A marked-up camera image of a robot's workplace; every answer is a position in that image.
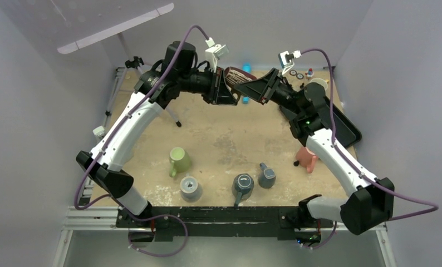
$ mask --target wooden table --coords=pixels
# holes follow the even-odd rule
[[[254,71],[257,77],[267,72]],[[305,79],[287,75],[298,90]],[[330,79],[328,72],[316,71],[315,77]],[[134,73],[123,88],[131,89],[137,81]],[[114,123],[127,104],[130,93],[117,96]],[[335,92],[334,103],[341,108]],[[251,197],[240,206],[295,206],[314,194],[346,197],[341,185],[321,160],[312,174],[293,166],[294,156],[301,144],[292,137],[288,121],[274,102],[262,106],[253,101],[237,106],[208,105],[201,95],[182,93],[170,103],[183,124],[178,128],[163,112],[141,135],[134,147],[133,158],[124,170],[135,179],[137,189],[154,206],[231,206],[234,196],[232,182],[237,174],[249,173],[255,180]],[[184,148],[193,165],[188,171],[203,187],[203,196],[194,203],[180,196],[180,180],[185,174],[169,176],[169,153],[173,147]],[[353,148],[349,152],[355,156]],[[259,163],[265,162],[277,174],[275,185],[263,189],[257,183]],[[92,198],[104,194],[95,186]],[[99,206],[115,206],[103,199]]]

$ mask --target white wall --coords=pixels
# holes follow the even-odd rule
[[[26,36],[0,9],[0,266],[51,265],[112,72],[100,46],[64,56]]]
[[[360,161],[396,191],[440,204],[390,222],[398,266],[442,266],[442,1],[374,0],[336,68]],[[395,200],[395,215],[425,206]]]
[[[174,0],[174,9],[125,32],[131,50],[148,62],[165,55],[173,41],[198,24],[215,41],[226,43],[230,54],[223,66],[250,62],[256,68],[279,66],[278,53],[320,47],[336,64],[350,43],[372,0]],[[206,44],[194,32],[189,42],[201,60]],[[305,67],[326,65],[321,54],[301,59]]]

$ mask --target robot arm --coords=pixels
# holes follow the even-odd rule
[[[230,85],[231,90],[229,90],[223,69],[211,66],[207,67],[204,72],[200,72],[191,67],[195,47],[185,43],[166,80],[148,101],[143,103],[132,116],[129,116],[128,111],[150,91],[161,73],[165,71],[178,45],[179,42],[174,42],[168,47],[165,59],[159,62],[162,64],[161,72],[155,70],[157,67],[155,65],[151,71],[141,75],[135,86],[135,93],[132,94],[125,111],[118,118],[120,121],[128,116],[127,121],[118,129],[111,142],[106,144],[108,147],[105,153],[90,171],[90,178],[109,192],[115,200],[136,216],[150,217],[150,203],[132,186],[134,179],[121,168],[129,159],[130,150],[136,140],[149,123],[172,99],[185,91],[199,93],[205,102],[214,105],[236,105],[241,95],[248,96],[261,104],[271,100],[297,114],[294,119],[290,120],[293,136],[322,159],[338,178],[348,196],[346,200],[337,200],[315,195],[300,201],[298,214],[294,216],[298,224],[309,223],[316,219],[329,219],[343,222],[352,233],[360,234],[391,218],[393,196],[385,194],[361,179],[331,146],[331,141],[329,141],[331,130],[329,125],[321,119],[319,112],[327,108],[325,91],[317,83],[310,83],[304,90],[296,92],[283,82],[279,70],[272,69],[267,75],[257,80]],[[101,151],[105,141],[106,138],[100,141],[90,153],[81,151],[77,155],[77,162],[87,169],[95,155]],[[339,142],[336,144],[337,149],[356,166],[362,168],[367,177],[376,177],[363,168]],[[394,189],[388,178],[375,179],[380,185]]]

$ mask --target black tray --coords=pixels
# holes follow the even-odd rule
[[[330,106],[330,100],[325,96],[327,106]],[[362,139],[362,134],[357,127],[342,113],[336,105],[333,104],[334,122],[336,124],[336,138],[345,147],[348,148]],[[283,115],[289,120],[295,118],[295,113],[290,110],[280,107]],[[331,127],[331,117],[329,116],[329,109],[322,109],[319,112],[320,118],[324,120],[325,124]]]

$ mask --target green mug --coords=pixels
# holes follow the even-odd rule
[[[188,171],[191,167],[191,159],[188,153],[181,147],[174,147],[170,152],[170,177],[178,172]]]

